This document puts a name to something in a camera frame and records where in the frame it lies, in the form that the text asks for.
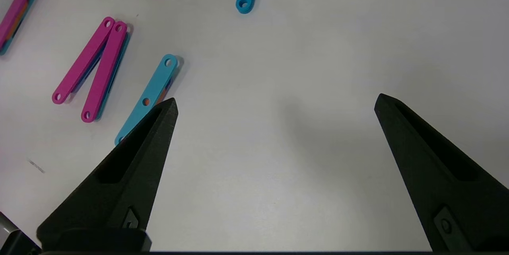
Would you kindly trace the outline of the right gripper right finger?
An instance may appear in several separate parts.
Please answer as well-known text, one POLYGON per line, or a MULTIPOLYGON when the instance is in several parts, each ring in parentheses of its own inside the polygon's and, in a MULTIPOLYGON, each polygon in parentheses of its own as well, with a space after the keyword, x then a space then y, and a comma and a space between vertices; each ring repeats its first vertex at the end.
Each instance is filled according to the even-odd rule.
POLYGON ((375 114, 435 253, 507 255, 509 191, 402 101, 375 114))

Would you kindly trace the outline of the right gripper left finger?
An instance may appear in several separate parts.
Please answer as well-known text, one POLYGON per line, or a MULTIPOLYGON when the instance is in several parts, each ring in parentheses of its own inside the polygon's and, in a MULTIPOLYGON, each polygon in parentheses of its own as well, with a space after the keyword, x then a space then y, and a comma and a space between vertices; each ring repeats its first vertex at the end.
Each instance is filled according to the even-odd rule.
POLYGON ((162 101, 37 228, 44 253, 143 253, 173 130, 176 100, 162 101))

